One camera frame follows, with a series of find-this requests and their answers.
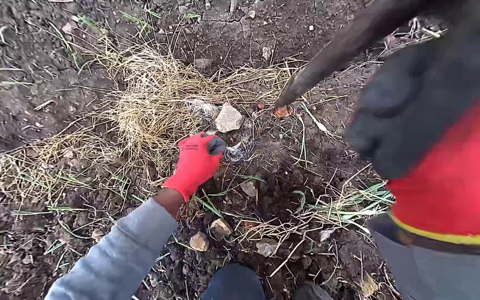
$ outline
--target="soil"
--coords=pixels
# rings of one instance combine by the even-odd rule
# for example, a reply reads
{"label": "soil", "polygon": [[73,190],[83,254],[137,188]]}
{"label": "soil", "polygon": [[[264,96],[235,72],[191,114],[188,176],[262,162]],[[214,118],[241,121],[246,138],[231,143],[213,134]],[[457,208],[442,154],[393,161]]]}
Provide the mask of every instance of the soil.
{"label": "soil", "polygon": [[[71,20],[71,16],[87,16],[114,33],[129,37],[139,30],[135,23],[122,16],[121,11],[124,11],[153,24],[154,36],[161,42],[174,45],[174,56],[187,64],[195,63],[204,73],[221,76],[235,66],[264,67],[290,56],[308,60],[367,3],[365,0],[239,1],[230,13],[230,1],[0,0],[0,67],[20,70],[0,72],[0,83],[14,82],[0,87],[0,153],[53,136],[70,125],[86,124],[87,120],[81,120],[82,116],[98,109],[105,95],[79,86],[113,88],[114,83],[104,68],[91,65],[90,69],[79,71],[76,65],[82,66],[86,57],[78,56],[75,63],[61,40],[42,30],[53,33],[51,24],[60,29]],[[147,10],[160,13],[162,18],[151,17]],[[199,17],[184,19],[185,13],[195,13]],[[90,30],[82,24],[78,27],[83,31]],[[170,41],[171,35],[161,33],[173,31],[182,31],[178,41]],[[371,55],[364,53],[357,60]],[[345,97],[324,102],[327,100],[324,96],[316,92],[312,94],[309,109],[330,132],[342,135],[361,87],[376,68],[377,65],[365,64],[322,83],[323,87],[332,88],[333,95]],[[253,142],[246,147],[244,155],[253,159],[225,161],[227,165],[223,165],[204,188],[207,193],[219,193],[242,181],[236,174],[260,176],[263,181],[256,181],[256,199],[243,194],[240,189],[237,189],[238,193],[213,198],[222,211],[255,215],[265,221],[274,217],[289,220],[291,211],[297,209],[300,201],[294,191],[305,192],[307,202],[315,201],[313,195],[333,195],[331,187],[341,188],[347,178],[366,165],[340,138],[322,133],[306,114],[300,118],[305,126],[307,160],[312,164],[307,168],[302,167],[302,163],[294,164],[291,155],[299,156],[303,131],[297,117],[299,114],[276,120],[268,112],[253,119],[250,116],[255,107],[247,105],[242,109],[247,117],[243,129],[223,137],[228,144],[235,145],[251,136]],[[116,164],[109,168],[115,170]],[[99,167],[89,172],[94,176],[108,176]],[[373,177],[371,171],[368,174],[356,179],[368,181]],[[137,186],[134,188],[138,188],[139,174],[127,176]],[[102,214],[98,212],[100,209],[107,207],[112,218],[118,219],[130,213],[139,202],[123,202],[118,195],[105,189],[90,192],[76,188],[67,191],[64,204],[87,209],[86,212],[62,216],[64,223],[77,228],[88,223],[91,214]],[[43,206],[43,203],[26,203],[27,208],[35,210]],[[0,299],[40,299],[95,241],[69,235],[45,215],[27,216],[17,221],[10,215],[10,211],[16,208],[10,204],[0,211],[1,235],[5,243],[11,245],[13,253],[5,258],[5,267],[1,270]],[[105,216],[103,218],[101,222],[109,224],[110,221]],[[187,207],[179,216],[180,229],[174,235],[179,242],[188,243],[190,236],[197,231],[209,234],[209,224],[214,219],[216,216],[211,212]],[[233,228],[238,225],[233,217],[226,217],[226,220]],[[96,237],[105,233],[99,226],[90,226],[80,232]],[[67,242],[64,250],[44,254],[47,245],[57,239]],[[313,234],[312,239],[319,240],[319,236]],[[273,277],[267,277],[300,240],[301,236],[291,235],[276,257],[271,258],[253,253],[253,244],[211,239],[209,251],[194,252],[169,242],[163,254],[170,255],[161,261],[167,268],[151,270],[149,278],[144,281],[146,284],[140,286],[135,296],[138,299],[169,299],[174,295],[182,299],[186,296],[197,298],[216,270],[230,262],[244,263],[255,269],[263,278],[268,299],[290,299],[305,281],[325,283],[323,287],[335,300],[358,298],[358,284],[363,272],[379,283],[391,281],[387,265],[374,244],[352,228],[334,232],[325,242],[305,242],[290,256],[286,267]],[[60,264],[62,258],[66,264]],[[387,284],[382,284],[373,296],[377,299],[394,297]]]}

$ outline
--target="gloved hand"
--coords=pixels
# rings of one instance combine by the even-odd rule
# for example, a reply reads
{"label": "gloved hand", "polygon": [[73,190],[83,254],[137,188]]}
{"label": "gloved hand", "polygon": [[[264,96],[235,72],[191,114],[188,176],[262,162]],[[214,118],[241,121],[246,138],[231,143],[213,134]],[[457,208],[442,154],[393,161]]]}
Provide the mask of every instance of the gloved hand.
{"label": "gloved hand", "polygon": [[345,136],[390,179],[400,227],[480,244],[480,2],[471,4],[446,36],[387,59]]}
{"label": "gloved hand", "polygon": [[177,170],[162,186],[175,189],[188,202],[197,188],[218,170],[226,144],[213,134],[200,132],[181,140],[179,148],[181,154]]}

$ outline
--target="red glove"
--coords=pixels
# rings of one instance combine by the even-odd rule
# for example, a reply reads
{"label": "red glove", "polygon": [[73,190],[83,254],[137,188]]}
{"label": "red glove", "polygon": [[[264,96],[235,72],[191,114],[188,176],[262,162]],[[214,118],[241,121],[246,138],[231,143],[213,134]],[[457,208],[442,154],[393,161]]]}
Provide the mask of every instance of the red glove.
{"label": "red glove", "polygon": [[175,189],[188,202],[197,188],[216,173],[226,145],[221,138],[200,132],[181,140],[179,148],[177,170],[162,186]]}

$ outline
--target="yellow stripe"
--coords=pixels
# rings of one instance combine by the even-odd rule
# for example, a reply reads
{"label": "yellow stripe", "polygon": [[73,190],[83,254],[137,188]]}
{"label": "yellow stripe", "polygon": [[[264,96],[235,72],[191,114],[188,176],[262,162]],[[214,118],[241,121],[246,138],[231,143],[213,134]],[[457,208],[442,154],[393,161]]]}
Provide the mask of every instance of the yellow stripe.
{"label": "yellow stripe", "polygon": [[459,234],[442,234],[442,233],[434,233],[430,231],[425,231],[423,229],[419,229],[416,227],[412,227],[407,225],[396,217],[390,214],[392,220],[401,228],[415,233],[417,235],[425,236],[426,238],[430,238],[437,241],[454,243],[454,244],[466,244],[466,245],[479,245],[480,246],[480,235],[459,235]]}

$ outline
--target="gray sleeve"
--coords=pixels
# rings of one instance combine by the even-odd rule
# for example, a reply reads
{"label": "gray sleeve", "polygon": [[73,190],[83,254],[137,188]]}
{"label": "gray sleeve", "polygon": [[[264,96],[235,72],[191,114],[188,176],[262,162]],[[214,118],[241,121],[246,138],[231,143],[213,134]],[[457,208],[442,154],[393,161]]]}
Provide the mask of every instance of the gray sleeve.
{"label": "gray sleeve", "polygon": [[45,299],[130,299],[176,228],[176,220],[149,199],[116,222]]}

